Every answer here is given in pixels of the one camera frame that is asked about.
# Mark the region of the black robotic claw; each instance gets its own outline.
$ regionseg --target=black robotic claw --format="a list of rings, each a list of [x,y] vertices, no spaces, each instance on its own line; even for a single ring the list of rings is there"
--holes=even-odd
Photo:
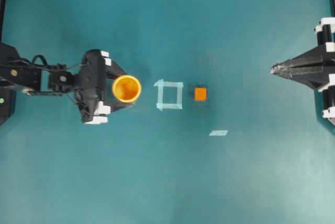
[[[335,125],[335,18],[323,18],[315,27],[318,46],[296,58],[277,63],[271,74],[322,92],[322,116]]]
[[[74,93],[82,122],[101,124],[108,121],[106,115],[133,103],[107,100],[106,79],[116,79],[125,75],[124,70],[109,58],[109,53],[90,50],[85,53],[82,63],[67,67],[66,65],[49,65],[46,59],[35,56],[33,61],[20,58],[14,47],[0,43],[0,88],[15,90],[29,96],[61,96]],[[40,59],[43,64],[35,64]],[[80,66],[78,74],[68,70]],[[50,73],[48,89],[41,91],[41,71]]]

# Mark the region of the yellow cup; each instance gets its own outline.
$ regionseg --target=yellow cup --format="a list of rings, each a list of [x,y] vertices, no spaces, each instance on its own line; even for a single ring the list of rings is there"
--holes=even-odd
[[[136,77],[131,75],[122,75],[114,80],[111,91],[121,102],[132,103],[140,96],[142,86]]]

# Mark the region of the small orange block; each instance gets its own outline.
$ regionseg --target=small orange block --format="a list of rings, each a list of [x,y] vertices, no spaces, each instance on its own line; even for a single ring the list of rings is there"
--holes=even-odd
[[[207,89],[206,88],[195,88],[194,89],[194,100],[195,101],[205,101],[207,99]]]

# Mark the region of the tape strip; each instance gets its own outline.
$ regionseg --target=tape strip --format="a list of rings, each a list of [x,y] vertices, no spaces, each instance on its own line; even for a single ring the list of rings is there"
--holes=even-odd
[[[225,136],[227,135],[228,130],[216,130],[216,131],[211,131],[209,134],[210,136]]]
[[[153,86],[158,87],[157,96],[157,109],[183,109],[183,82],[164,82],[164,80],[159,79]],[[177,103],[176,104],[165,104],[163,103],[163,88],[164,87],[176,87],[177,88]]]

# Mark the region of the teal table surface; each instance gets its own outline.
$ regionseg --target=teal table surface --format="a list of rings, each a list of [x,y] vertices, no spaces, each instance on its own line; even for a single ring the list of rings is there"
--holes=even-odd
[[[328,16],[329,0],[7,0],[3,42],[21,57],[103,49],[142,94],[100,126],[66,96],[18,94],[0,127],[0,223],[334,223],[319,94],[270,74]],[[156,108],[159,79],[184,83],[182,110]]]

